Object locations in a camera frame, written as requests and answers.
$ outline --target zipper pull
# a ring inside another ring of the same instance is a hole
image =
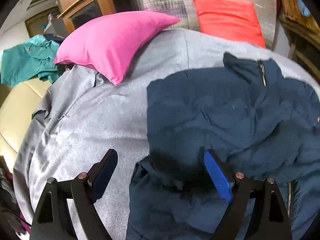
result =
[[[264,72],[264,66],[263,66],[263,63],[261,60],[258,61],[259,65],[260,65],[260,69],[261,69],[261,72],[262,72],[262,82],[263,82],[263,85],[266,86],[266,78],[265,78],[265,72]]]

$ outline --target metal screw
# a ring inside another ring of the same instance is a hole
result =
[[[49,184],[52,184],[52,183],[54,183],[55,182],[55,178],[54,177],[49,177],[48,179],[47,179],[47,183],[49,183]]]
[[[274,184],[275,180],[271,177],[267,178],[267,181],[271,184]]]
[[[85,179],[87,177],[87,173],[85,172],[81,172],[79,175],[78,175],[78,178],[79,179]]]
[[[244,174],[242,172],[236,172],[236,178],[243,179],[244,178]]]

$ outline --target beige sofa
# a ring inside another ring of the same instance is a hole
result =
[[[0,163],[11,173],[31,114],[50,85],[49,81],[38,78],[21,82],[13,88],[0,85]]]

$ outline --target blue cloth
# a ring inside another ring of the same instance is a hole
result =
[[[298,0],[298,7],[303,16],[309,17],[311,15],[309,9],[305,6],[302,0]]]
[[[53,63],[59,44],[36,35],[28,41],[4,50],[2,54],[1,83],[14,86],[34,76],[51,83],[62,74],[63,68]]]
[[[283,78],[273,60],[259,64],[224,56],[224,68],[186,70],[148,86],[150,154],[130,184],[127,240],[208,240],[227,203],[207,174],[214,149],[234,171],[276,180],[287,203],[294,183],[291,225],[298,240],[320,208],[320,103],[314,90]],[[237,239],[243,239],[250,200]]]

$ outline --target blue gripper pad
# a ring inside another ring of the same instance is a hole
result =
[[[204,166],[206,167],[220,198],[225,199],[230,203],[233,200],[230,182],[209,151],[204,153]]]

